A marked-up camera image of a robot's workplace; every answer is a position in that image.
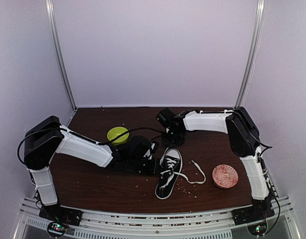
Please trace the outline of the black white canvas sneaker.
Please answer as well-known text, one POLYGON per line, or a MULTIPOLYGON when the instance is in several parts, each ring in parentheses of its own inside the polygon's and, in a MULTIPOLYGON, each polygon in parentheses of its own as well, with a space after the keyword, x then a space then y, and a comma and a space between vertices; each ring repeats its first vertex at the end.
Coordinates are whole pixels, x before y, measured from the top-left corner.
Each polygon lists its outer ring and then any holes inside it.
POLYGON ((167 148, 160 159, 160 173, 155 196, 160 200, 169 198, 182 170, 182 156, 175 148, 167 148))

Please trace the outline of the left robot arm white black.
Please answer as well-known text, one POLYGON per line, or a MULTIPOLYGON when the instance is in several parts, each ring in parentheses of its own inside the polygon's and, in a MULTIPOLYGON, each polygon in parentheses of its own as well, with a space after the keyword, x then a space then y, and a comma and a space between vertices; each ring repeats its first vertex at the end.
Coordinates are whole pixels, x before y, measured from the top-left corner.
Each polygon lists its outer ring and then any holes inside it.
POLYGON ((106 142, 99 142, 62 125, 59 118, 50 116, 29 130, 19 147, 24 148, 18 159, 29 170, 46 213, 54 221, 65 217, 50 170, 55 154, 66 154, 113 171, 155 175, 159 168, 153 155, 158 142, 142 135, 130 137, 131 129, 115 127, 106 142))

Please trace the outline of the white shoelace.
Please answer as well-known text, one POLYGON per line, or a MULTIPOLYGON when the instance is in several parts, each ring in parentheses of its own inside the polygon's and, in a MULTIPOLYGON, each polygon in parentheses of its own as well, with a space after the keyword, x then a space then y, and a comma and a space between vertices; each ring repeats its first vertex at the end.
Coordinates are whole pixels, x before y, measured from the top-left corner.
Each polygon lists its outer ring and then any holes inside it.
POLYGON ((185 168, 184 166, 184 160, 182 157, 182 170, 179 173, 178 177, 181 177, 183 180, 185 180, 188 184, 204 184, 207 180, 206 178, 206 174, 203 171, 203 169, 201 168, 201 166, 198 164, 198 162, 194 161, 194 160, 190 160, 188 162, 188 164, 190 164, 191 166, 193 166, 194 168, 194 173, 190 173, 188 174, 188 169, 185 168))

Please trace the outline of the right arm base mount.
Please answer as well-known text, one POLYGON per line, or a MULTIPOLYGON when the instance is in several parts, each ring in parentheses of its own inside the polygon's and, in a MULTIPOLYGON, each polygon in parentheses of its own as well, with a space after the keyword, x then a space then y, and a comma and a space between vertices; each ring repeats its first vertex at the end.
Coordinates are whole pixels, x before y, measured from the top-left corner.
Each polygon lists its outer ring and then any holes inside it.
POLYGON ((234 209, 232 212, 235 225, 246 225, 248 233, 255 237, 262 237, 269 231, 267 219, 275 215, 273 209, 262 211, 254 206, 234 209))

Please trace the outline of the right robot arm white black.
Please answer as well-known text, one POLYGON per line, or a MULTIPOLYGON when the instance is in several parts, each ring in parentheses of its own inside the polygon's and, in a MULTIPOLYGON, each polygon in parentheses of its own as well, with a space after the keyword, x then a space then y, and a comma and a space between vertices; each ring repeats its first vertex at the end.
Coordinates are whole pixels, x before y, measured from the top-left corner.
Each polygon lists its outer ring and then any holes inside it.
POLYGON ((165 128, 162 133, 165 146, 183 145, 190 131, 227 134, 230 148, 242 161, 251 186, 253 205, 249 208, 249 216, 259 220, 268 212, 267 204, 272 200, 272 194, 262 157, 268 146, 261 143, 259 130, 244 107, 210 112, 190 110, 179 114, 165 108, 156 115, 156 119, 165 128))

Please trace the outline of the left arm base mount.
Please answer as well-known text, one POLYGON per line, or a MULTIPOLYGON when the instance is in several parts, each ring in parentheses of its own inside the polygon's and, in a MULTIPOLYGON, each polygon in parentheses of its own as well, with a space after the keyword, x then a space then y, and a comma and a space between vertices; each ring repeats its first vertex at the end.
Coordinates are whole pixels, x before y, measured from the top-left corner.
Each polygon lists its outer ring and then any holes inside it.
POLYGON ((55 216, 47 213, 41 209, 39 216, 48 219, 47 233, 53 237, 58 238, 66 234, 70 226, 79 226, 82 219, 82 211, 69 208, 61 208, 60 215, 55 216))

